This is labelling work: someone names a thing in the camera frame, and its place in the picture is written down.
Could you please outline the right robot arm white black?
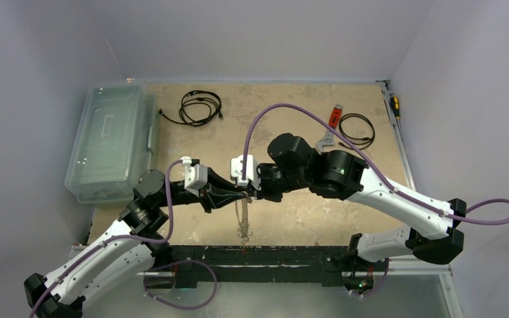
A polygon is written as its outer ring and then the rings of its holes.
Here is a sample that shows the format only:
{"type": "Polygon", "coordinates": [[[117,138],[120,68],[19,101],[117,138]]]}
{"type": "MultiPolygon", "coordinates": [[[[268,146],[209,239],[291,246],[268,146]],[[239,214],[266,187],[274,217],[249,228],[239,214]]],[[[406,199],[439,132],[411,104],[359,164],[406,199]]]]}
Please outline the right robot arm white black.
{"type": "Polygon", "coordinates": [[[353,235],[345,253],[351,268],[406,255],[445,265],[463,251],[465,236],[452,220],[464,216],[463,201],[439,201],[383,181],[364,160],[344,150],[319,152],[290,133],[276,137],[267,152],[271,163],[247,160],[247,179],[256,199],[280,202],[285,193],[307,188],[322,198],[365,205],[403,222],[391,231],[353,235]]]}

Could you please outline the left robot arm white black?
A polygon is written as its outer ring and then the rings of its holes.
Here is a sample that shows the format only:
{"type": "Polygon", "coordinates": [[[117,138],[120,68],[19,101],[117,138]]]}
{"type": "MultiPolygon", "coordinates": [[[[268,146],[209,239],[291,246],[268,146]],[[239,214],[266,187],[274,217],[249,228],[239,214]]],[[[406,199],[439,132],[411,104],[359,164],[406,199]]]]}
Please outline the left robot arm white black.
{"type": "Polygon", "coordinates": [[[249,183],[230,182],[198,160],[181,158],[165,172],[148,170],[134,198],[95,241],[63,266],[25,282],[29,317],[81,317],[109,285],[171,262],[174,207],[199,203],[207,212],[245,199],[249,183]]]}

